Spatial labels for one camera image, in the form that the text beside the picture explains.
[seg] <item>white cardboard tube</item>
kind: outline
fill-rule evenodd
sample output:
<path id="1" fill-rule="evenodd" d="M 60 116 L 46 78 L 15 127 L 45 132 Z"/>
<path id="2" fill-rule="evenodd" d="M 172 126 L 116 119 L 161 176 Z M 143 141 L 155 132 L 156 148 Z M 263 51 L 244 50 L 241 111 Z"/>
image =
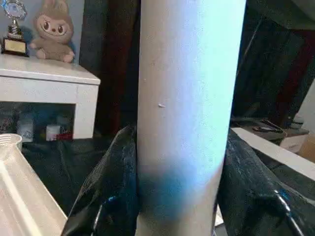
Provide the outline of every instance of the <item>white cardboard tube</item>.
<path id="1" fill-rule="evenodd" d="M 209 236 L 245 0 L 144 0 L 138 236 Z"/>

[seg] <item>toy ear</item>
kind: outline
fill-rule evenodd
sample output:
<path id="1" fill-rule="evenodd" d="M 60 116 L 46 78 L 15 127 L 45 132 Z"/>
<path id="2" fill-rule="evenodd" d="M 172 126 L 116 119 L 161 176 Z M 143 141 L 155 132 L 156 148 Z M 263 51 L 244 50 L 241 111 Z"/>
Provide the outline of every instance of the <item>toy ear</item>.
<path id="1" fill-rule="evenodd" d="M 56 9 L 64 14 L 69 13 L 68 4 L 64 0 L 57 0 Z"/>
<path id="2" fill-rule="evenodd" d="M 44 0 L 43 9 L 53 8 L 55 5 L 55 0 Z"/>

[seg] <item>black fabric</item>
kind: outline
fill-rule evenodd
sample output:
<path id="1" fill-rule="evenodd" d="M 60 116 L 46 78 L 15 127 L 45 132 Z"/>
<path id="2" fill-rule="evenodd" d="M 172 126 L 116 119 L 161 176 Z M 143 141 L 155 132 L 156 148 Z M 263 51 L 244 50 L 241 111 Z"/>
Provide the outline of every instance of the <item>black fabric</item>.
<path id="1" fill-rule="evenodd" d="M 89 174 L 62 236 L 133 236 L 138 215 L 135 127 L 121 130 Z"/>
<path id="2" fill-rule="evenodd" d="M 283 184 L 233 131 L 218 203 L 229 236 L 315 235 L 315 202 Z"/>
<path id="3" fill-rule="evenodd" d="M 22 153 L 66 215 L 113 137 L 24 143 Z"/>

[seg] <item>tabletop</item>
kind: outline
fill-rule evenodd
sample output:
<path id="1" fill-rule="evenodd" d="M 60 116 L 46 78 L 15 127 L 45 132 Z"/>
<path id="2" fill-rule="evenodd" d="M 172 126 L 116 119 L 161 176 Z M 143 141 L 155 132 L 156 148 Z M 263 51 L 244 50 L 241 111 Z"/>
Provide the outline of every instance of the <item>tabletop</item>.
<path id="1" fill-rule="evenodd" d="M 0 76 L 99 85 L 100 79 L 75 64 L 13 55 L 0 55 Z"/>

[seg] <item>wall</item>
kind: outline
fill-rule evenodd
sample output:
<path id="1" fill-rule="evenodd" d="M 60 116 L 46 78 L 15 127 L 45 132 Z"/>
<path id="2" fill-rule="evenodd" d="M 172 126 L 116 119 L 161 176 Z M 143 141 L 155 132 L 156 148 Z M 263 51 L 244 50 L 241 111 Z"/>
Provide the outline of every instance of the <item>wall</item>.
<path id="1" fill-rule="evenodd" d="M 33 28 L 33 18 L 38 13 L 41 8 L 42 0 L 23 0 L 22 1 L 26 7 L 28 15 L 23 22 L 20 22 L 20 26 L 23 26 L 24 35 L 26 42 L 29 42 L 36 32 Z M 76 59 L 74 63 L 79 62 L 80 55 L 80 45 L 81 45 L 81 33 L 82 33 L 82 21 L 83 21 L 83 11 L 84 11 L 84 0 L 67 0 L 69 5 L 70 16 L 74 23 L 74 35 L 72 38 L 72 48 L 76 53 Z M 2 38 L 7 33 L 7 27 L 11 24 L 11 20 L 8 19 L 3 9 L 0 8 L 0 38 Z M 34 50 L 30 50 L 30 55 L 34 55 Z"/>
<path id="2" fill-rule="evenodd" d="M 315 81 L 312 83 L 298 114 L 304 119 L 303 128 L 315 134 Z"/>

